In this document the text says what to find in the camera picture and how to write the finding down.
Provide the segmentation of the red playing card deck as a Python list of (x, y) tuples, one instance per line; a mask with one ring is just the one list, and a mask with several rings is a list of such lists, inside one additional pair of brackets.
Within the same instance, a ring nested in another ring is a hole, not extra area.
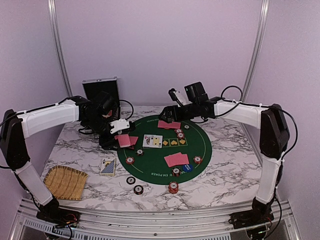
[(128, 134), (119, 134), (114, 138), (118, 141), (118, 144), (121, 148), (127, 148), (131, 146), (131, 140)]

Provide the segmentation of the dealt red-backed playing card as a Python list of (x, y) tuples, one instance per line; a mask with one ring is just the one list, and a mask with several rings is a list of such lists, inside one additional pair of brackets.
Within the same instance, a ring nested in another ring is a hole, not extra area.
[(134, 146), (137, 143), (138, 139), (138, 136), (129, 136), (130, 146)]

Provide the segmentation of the red-backed card bottom player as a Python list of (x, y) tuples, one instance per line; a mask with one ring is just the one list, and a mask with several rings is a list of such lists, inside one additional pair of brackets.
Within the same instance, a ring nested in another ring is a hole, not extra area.
[(174, 167), (183, 164), (183, 157), (180, 153), (165, 156), (164, 160), (168, 167)]

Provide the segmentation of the red-backed card player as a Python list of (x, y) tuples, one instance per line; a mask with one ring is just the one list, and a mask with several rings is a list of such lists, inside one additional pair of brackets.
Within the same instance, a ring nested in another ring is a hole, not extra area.
[(164, 160), (168, 167), (174, 167), (183, 164), (183, 157), (180, 153), (165, 156)]
[(158, 121), (158, 128), (162, 128), (162, 129), (171, 129), (172, 128), (172, 124), (171, 123), (167, 123), (165, 121), (159, 120)]

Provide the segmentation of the blue small blind button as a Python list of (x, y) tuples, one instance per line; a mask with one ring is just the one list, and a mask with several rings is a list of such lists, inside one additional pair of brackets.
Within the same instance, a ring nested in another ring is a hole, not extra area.
[(190, 173), (193, 171), (193, 166), (191, 164), (185, 164), (182, 166), (182, 170), (186, 173)]

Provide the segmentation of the black poker chip stack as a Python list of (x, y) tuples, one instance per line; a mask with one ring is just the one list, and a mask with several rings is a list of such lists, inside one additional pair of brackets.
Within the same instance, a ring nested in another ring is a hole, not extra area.
[(144, 192), (144, 188), (142, 185), (136, 185), (134, 186), (133, 191), (136, 195), (141, 195)]

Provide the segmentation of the red poker chip stack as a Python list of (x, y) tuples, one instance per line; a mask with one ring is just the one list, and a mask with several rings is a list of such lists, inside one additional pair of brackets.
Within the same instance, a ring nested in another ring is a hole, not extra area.
[(172, 181), (168, 185), (168, 191), (171, 194), (176, 194), (179, 191), (179, 184), (175, 181)]

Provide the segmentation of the red-backed card top player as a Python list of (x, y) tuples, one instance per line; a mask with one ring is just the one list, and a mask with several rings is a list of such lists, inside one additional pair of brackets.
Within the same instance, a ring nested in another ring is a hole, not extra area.
[(162, 128), (162, 129), (171, 129), (172, 128), (172, 124), (171, 123), (167, 123), (165, 121), (159, 120), (158, 121), (158, 128)]

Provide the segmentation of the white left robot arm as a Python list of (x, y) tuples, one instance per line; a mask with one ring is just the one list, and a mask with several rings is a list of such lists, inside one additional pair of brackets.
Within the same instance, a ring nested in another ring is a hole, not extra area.
[(51, 222), (60, 222), (64, 216), (63, 211), (56, 206), (57, 200), (33, 166), (27, 140), (75, 122), (88, 127), (103, 139), (113, 138), (117, 132), (129, 125), (125, 119), (114, 119), (110, 116), (116, 107), (112, 97), (102, 92), (96, 100), (76, 95), (34, 109), (9, 109), (5, 112), (0, 124), (0, 149), (7, 167), (36, 201), (44, 206), (43, 213)]

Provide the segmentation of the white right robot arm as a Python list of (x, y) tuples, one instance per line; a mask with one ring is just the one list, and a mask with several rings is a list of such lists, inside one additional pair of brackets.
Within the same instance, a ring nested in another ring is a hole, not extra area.
[(191, 120), (196, 117), (226, 119), (255, 127), (260, 131), (259, 149), (262, 154), (262, 173), (255, 204), (268, 205), (275, 195), (283, 158), (288, 151), (290, 131), (285, 116), (288, 113), (279, 104), (263, 105), (226, 99), (222, 95), (208, 97), (201, 82), (185, 86), (189, 103), (174, 88), (169, 95), (175, 105), (166, 106), (158, 118), (166, 123)]

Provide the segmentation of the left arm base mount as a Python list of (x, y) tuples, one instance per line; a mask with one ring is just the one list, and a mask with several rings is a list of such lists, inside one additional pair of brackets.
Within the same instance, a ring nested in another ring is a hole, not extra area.
[(79, 223), (80, 213), (74, 210), (60, 208), (59, 201), (52, 196), (52, 199), (45, 205), (36, 203), (38, 211), (36, 217), (40, 220), (54, 223), (58, 227), (76, 227)]

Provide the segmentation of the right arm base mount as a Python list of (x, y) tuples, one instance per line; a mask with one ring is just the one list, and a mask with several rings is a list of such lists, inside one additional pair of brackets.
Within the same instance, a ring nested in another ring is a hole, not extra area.
[(228, 223), (232, 224), (234, 229), (240, 229), (273, 221), (275, 218), (271, 207), (274, 200), (275, 197), (270, 202), (262, 203), (255, 197), (250, 210), (231, 213)]

